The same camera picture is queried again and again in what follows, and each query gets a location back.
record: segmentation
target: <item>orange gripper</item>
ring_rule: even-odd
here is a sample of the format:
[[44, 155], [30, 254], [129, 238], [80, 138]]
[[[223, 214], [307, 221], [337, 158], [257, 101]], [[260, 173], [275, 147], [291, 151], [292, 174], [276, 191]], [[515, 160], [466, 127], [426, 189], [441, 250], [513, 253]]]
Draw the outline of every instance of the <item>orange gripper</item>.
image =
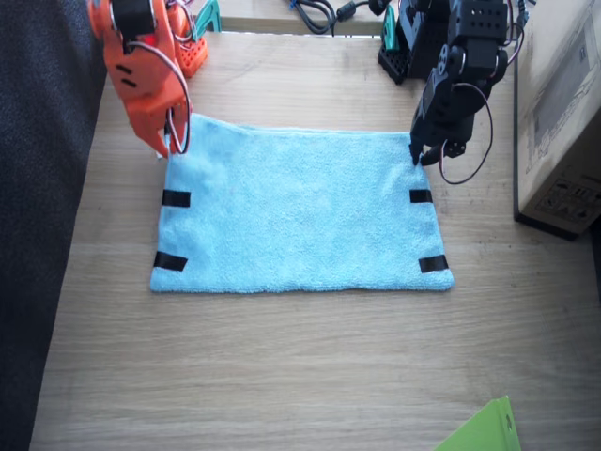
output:
[[[186, 78], [192, 78], [207, 59], [207, 43], [200, 39], [180, 44], [173, 32], [182, 37], [190, 32], [183, 9], [177, 4], [167, 9], [164, 0], [149, 1], [155, 16], [154, 32], [137, 39], [161, 51]], [[113, 24], [111, 0], [88, 0], [87, 8], [94, 34], [104, 44], [103, 56], [109, 76], [123, 100], [135, 134], [163, 157], [167, 157], [169, 151], [176, 153], [174, 140], [167, 149], [162, 139], [167, 112], [173, 108], [177, 136], [180, 142], [184, 140], [186, 96], [176, 74], [145, 49], [135, 47], [129, 53], [124, 52], [121, 33]]]

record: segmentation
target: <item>microfiber cloth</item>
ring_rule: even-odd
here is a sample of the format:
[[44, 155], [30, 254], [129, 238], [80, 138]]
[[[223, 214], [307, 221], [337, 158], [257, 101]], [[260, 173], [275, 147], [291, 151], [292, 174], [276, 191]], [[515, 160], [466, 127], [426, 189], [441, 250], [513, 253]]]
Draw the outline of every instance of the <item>microfiber cloth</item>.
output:
[[191, 140], [167, 165], [152, 290], [453, 286], [408, 133], [263, 129], [193, 115]]

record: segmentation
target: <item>green folder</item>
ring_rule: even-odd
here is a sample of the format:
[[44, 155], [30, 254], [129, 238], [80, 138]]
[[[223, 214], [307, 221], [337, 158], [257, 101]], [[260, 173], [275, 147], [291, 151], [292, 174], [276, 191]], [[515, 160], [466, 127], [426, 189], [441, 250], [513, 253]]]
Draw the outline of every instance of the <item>green folder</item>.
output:
[[521, 451], [509, 397], [490, 401], [436, 451]]

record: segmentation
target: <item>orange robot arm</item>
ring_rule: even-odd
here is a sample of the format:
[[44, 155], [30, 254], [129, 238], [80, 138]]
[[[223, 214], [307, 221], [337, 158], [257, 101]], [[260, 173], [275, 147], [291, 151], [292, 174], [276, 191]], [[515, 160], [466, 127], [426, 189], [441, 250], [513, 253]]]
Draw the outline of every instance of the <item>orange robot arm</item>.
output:
[[184, 75], [195, 74], [208, 50], [204, 39], [190, 39], [193, 19], [184, 1], [89, 0], [88, 14], [135, 134], [163, 157], [185, 153], [192, 104]]

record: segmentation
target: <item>black tape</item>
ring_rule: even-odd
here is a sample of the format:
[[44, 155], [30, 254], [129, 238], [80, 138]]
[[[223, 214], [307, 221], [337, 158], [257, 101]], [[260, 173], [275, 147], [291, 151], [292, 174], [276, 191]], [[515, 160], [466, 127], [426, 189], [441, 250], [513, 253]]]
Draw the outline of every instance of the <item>black tape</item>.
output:
[[191, 194], [187, 191], [164, 190], [162, 192], [162, 204], [166, 207], [184, 207], [190, 206]]
[[422, 268], [422, 274], [434, 271], [443, 271], [449, 269], [446, 256], [420, 258], [420, 268]]
[[433, 202], [432, 192], [430, 190], [410, 190], [409, 198], [412, 204], [424, 204], [427, 202]]
[[185, 257], [172, 256], [161, 251], [157, 252], [157, 255], [154, 257], [155, 268], [163, 268], [169, 271], [182, 272], [186, 263], [188, 263], [188, 259]]

